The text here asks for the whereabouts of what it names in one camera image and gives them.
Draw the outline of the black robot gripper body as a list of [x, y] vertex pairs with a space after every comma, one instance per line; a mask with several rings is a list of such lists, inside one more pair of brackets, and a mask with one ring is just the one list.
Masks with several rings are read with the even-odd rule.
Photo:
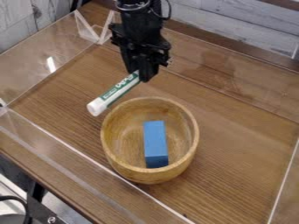
[[111, 23], [109, 29], [113, 32], [111, 42], [115, 46], [137, 50], [138, 54], [162, 53], [165, 64], [169, 66], [171, 43], [162, 34], [165, 17], [161, 5], [119, 5], [121, 23]]

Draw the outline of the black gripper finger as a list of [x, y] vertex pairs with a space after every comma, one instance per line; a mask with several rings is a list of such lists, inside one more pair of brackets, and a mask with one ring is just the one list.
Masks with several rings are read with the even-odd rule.
[[159, 66], [165, 64], [165, 55], [159, 52], [139, 53], [137, 63], [141, 81], [149, 82], [159, 73]]
[[138, 63], [137, 63], [138, 51], [130, 50], [126, 47], [122, 47], [121, 53], [122, 53], [122, 58], [126, 64], [126, 70], [130, 73], [133, 73], [134, 71], [138, 70]]

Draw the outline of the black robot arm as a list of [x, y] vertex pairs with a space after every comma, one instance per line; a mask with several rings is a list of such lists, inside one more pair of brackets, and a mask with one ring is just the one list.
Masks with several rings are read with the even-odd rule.
[[111, 42], [121, 49], [126, 70], [139, 72], [142, 82], [149, 82], [158, 74], [159, 67], [169, 66], [171, 43], [162, 34], [165, 21], [162, 0], [117, 0], [121, 23], [111, 23]]

